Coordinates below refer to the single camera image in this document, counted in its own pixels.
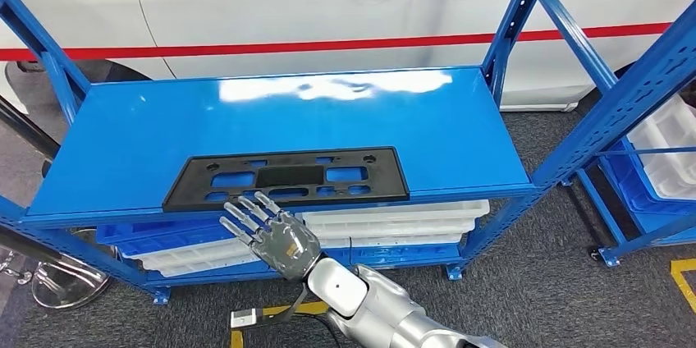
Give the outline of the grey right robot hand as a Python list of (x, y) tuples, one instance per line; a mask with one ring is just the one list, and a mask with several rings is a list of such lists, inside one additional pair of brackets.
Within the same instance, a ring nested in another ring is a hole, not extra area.
[(320, 260), (318, 237), (292, 213), (261, 191), (249, 199), (239, 196), (225, 202), (219, 222), (237, 240), (289, 281), (306, 278)]

